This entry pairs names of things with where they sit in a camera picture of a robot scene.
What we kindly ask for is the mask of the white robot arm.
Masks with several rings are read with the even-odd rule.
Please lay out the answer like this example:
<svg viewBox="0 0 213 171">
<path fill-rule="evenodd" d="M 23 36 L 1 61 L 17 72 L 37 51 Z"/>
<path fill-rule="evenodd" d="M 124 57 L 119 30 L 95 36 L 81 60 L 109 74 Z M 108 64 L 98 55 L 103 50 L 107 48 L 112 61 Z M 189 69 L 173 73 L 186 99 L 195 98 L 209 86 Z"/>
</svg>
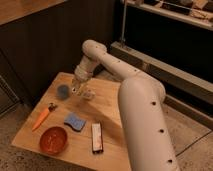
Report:
<svg viewBox="0 0 213 171">
<path fill-rule="evenodd" d="M 163 84 L 144 71 L 112 56 L 104 44 L 86 40 L 71 87 L 77 93 L 98 65 L 121 79 L 118 106 L 132 171 L 180 171 L 164 119 Z"/>
</svg>

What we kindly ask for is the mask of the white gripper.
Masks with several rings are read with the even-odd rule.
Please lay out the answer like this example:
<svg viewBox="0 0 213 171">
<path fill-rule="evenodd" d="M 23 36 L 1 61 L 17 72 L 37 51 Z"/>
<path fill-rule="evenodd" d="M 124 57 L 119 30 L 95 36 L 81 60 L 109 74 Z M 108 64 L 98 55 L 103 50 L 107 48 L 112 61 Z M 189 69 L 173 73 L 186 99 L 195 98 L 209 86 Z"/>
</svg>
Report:
<svg viewBox="0 0 213 171">
<path fill-rule="evenodd" d="M 78 75 L 75 75 L 73 80 L 72 80 L 72 85 L 71 85 L 71 93 L 72 95 L 77 95 L 78 90 L 80 89 L 81 85 L 83 83 L 86 83 L 89 80 L 88 77 L 80 77 Z"/>
</svg>

